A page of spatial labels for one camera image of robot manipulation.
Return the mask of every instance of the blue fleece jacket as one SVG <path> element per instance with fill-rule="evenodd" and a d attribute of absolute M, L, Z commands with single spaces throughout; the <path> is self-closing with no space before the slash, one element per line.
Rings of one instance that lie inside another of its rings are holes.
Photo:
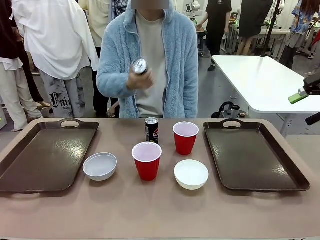
<path fill-rule="evenodd" d="M 166 58 L 167 88 L 164 118 L 196 118 L 198 113 L 199 60 L 194 24 L 173 8 L 164 10 L 162 37 Z M 96 83 L 106 97 L 118 98 L 121 118 L 139 118 L 136 91 L 127 89 L 132 62 L 141 58 L 141 41 L 131 1 L 124 14 L 105 30 Z"/>

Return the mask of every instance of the white shirt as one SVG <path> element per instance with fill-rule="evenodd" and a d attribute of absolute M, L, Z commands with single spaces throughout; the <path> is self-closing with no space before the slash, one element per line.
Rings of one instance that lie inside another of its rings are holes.
<path fill-rule="evenodd" d="M 76 78 L 99 58 L 86 15 L 75 0 L 12 0 L 25 50 L 43 72 L 60 80 Z"/>
<path fill-rule="evenodd" d="M 109 23 L 110 0 L 79 0 L 83 10 L 89 12 L 89 28 L 94 45 L 101 48 L 102 38 Z"/>
<path fill-rule="evenodd" d="M 23 63 L 20 58 L 9 59 L 0 57 L 0 63 L 3 63 L 6 71 L 15 71 L 23 67 Z"/>
<path fill-rule="evenodd" d="M 147 21 L 136 11 L 135 21 L 142 47 L 142 58 L 152 70 L 154 85 L 147 90 L 139 90 L 135 96 L 140 117 L 163 117 L 167 89 L 167 64 L 162 23 L 164 19 Z"/>

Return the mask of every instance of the tray handle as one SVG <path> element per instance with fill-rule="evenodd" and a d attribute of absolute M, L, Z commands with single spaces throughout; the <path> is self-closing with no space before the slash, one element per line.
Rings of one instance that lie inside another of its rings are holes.
<path fill-rule="evenodd" d="M 80 120 L 78 120 L 78 119 L 76 119 L 76 118 L 65 118 L 65 119 L 62 119 L 62 120 L 58 121 L 57 123 L 61 126 L 62 123 L 65 123 L 65 122 L 76 122 L 76 123 L 78 123 L 79 125 L 78 125 L 78 126 L 65 126 L 65 127 L 63 127 L 63 128 L 67 128 L 67 127 L 79 128 L 79 127 L 81 127 L 81 126 L 84 124 L 83 121 L 80 121 Z"/>
<path fill-rule="evenodd" d="M 240 127 L 237 127 L 237 126 L 225 126 L 225 123 L 230 123 L 230 122 L 236 122 L 236 123 L 238 123 L 238 124 L 240 124 Z M 232 129 L 241 129 L 241 127 L 245 124 L 245 122 L 243 122 L 243 121 L 241 121 L 241 120 L 239 120 L 239 119 L 237 119 L 237 118 L 234 118 L 234 119 L 226 119 L 226 120 L 223 120 L 223 121 L 221 121 L 220 122 L 221 123 L 221 125 L 222 125 L 222 127 L 224 127 L 225 129 L 230 129 L 230 128 L 232 128 Z"/>

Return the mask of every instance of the jacket collar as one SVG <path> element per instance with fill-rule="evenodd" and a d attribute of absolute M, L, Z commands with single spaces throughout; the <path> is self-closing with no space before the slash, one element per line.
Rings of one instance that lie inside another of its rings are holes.
<path fill-rule="evenodd" d="M 173 15 L 174 15 L 174 4 L 172 2 L 172 0 L 169 0 L 169 9 L 165 9 L 164 11 L 164 21 L 166 23 L 171 22 Z M 125 11 L 125 17 L 124 17 L 124 28 L 128 31 L 128 32 L 137 32 L 137 25 L 136 25 L 136 10 L 131 9 L 131 0 L 128 3 L 128 6 L 126 8 Z"/>

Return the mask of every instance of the red plastic cup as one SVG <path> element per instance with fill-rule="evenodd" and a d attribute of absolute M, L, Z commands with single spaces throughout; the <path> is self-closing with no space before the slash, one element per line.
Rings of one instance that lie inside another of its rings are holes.
<path fill-rule="evenodd" d="M 142 142 L 132 149 L 132 157 L 142 180 L 152 181 L 156 179 L 161 154 L 161 147 L 153 142 Z"/>
<path fill-rule="evenodd" d="M 191 154 L 194 148 L 199 128 L 191 122 L 178 122 L 173 126 L 176 152 L 186 156 Z"/>

